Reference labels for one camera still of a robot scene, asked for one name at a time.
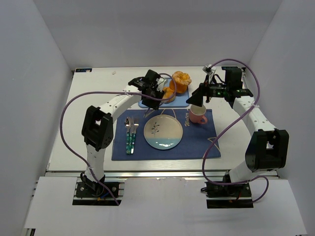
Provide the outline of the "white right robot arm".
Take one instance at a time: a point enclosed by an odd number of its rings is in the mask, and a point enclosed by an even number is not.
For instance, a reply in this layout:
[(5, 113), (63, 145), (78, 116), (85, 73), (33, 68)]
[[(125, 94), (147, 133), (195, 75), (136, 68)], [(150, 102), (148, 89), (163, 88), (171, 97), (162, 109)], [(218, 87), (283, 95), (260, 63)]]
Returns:
[(258, 175), (285, 166), (289, 134), (277, 129), (263, 114), (257, 105), (257, 98), (243, 87), (242, 69), (236, 66), (224, 67), (224, 82), (214, 82), (216, 67), (208, 65), (203, 68), (206, 78), (192, 93), (187, 103), (201, 107), (211, 98), (224, 98), (231, 108), (240, 116), (248, 129), (251, 140), (245, 153), (245, 160), (227, 172), (224, 185), (245, 184)]

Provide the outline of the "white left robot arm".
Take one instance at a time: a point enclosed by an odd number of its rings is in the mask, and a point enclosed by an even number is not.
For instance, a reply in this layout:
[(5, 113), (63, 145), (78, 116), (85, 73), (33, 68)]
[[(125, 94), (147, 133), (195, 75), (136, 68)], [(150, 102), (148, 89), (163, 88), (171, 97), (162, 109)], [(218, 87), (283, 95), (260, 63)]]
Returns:
[(164, 79), (158, 73), (148, 70), (144, 77), (132, 79), (123, 91), (108, 102), (87, 109), (82, 128), (87, 162), (90, 164), (85, 171), (87, 179), (94, 182), (104, 179), (105, 150), (113, 141), (113, 124), (117, 118), (139, 101), (157, 110), (164, 96), (164, 84)]

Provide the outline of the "round orange white bun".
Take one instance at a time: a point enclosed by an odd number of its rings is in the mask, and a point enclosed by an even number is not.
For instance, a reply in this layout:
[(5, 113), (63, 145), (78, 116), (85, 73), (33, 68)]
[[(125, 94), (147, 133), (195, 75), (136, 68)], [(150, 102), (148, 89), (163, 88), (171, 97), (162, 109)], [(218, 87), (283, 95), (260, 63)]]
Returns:
[(176, 96), (174, 95), (172, 98), (170, 98), (174, 94), (174, 90), (171, 89), (170, 87), (164, 87), (164, 96), (163, 99), (168, 98), (168, 100), (164, 100), (163, 103), (171, 103), (175, 100)]

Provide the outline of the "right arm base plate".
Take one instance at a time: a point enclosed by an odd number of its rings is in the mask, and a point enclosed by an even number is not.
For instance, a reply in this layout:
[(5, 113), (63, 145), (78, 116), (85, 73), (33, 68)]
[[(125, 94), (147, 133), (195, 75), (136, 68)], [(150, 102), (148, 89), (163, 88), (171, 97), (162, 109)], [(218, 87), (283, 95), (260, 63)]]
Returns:
[(209, 182), (200, 189), (206, 194), (208, 209), (253, 208), (249, 184), (214, 185)]

